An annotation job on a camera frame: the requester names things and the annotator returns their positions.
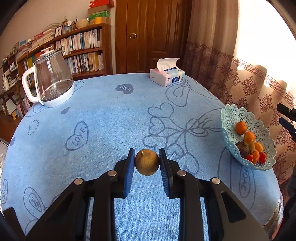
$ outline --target metal screw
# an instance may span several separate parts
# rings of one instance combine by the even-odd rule
[[[212,179],[212,182],[213,182],[214,184],[219,184],[221,181],[220,181],[219,178],[214,177],[214,178]]]
[[[116,174],[117,174],[117,172],[114,170],[108,171],[108,175],[111,177],[116,176]]]
[[[186,172],[184,170],[179,170],[177,173],[181,177],[184,177],[186,175]]]
[[[83,182],[83,180],[82,180],[81,178],[76,178],[76,179],[74,180],[74,183],[75,183],[76,185],[80,185],[82,182]]]

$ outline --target kettle lid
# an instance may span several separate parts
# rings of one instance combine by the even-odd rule
[[[53,49],[53,46],[50,46],[48,48],[41,50],[41,55],[39,56],[39,58],[35,59],[34,62],[36,64],[40,64],[43,61],[47,61],[63,52],[64,51],[62,51],[61,49]]]

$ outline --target woven basket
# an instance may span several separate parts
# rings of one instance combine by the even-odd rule
[[[88,22],[87,19],[81,19],[81,20],[78,20],[78,21],[76,22],[76,27],[77,27],[77,28],[84,28],[84,27],[86,27],[86,26],[88,26],[88,25],[89,25],[89,22]]]
[[[247,131],[252,131],[256,135],[256,142],[263,145],[264,153],[267,154],[267,160],[264,164],[257,162],[255,165],[247,159],[241,157],[235,143],[243,140],[243,135],[235,132],[235,125],[239,121],[244,121],[248,125]],[[272,168],[275,164],[276,150],[274,148],[274,141],[269,138],[269,130],[266,129],[260,120],[256,120],[252,112],[247,112],[245,108],[237,108],[235,104],[226,105],[221,110],[222,133],[224,141],[230,153],[242,165],[252,168],[254,170],[266,171]]]

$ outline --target door knob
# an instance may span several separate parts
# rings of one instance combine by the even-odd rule
[[[135,34],[135,33],[130,34],[131,39],[135,39],[136,37],[137,37],[137,34]]]

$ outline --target wooden door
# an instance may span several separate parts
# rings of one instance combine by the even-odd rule
[[[192,0],[117,0],[117,73],[147,73],[160,58],[183,57],[191,6]],[[126,11],[126,20],[118,19],[124,18],[124,13],[118,14],[119,7]]]

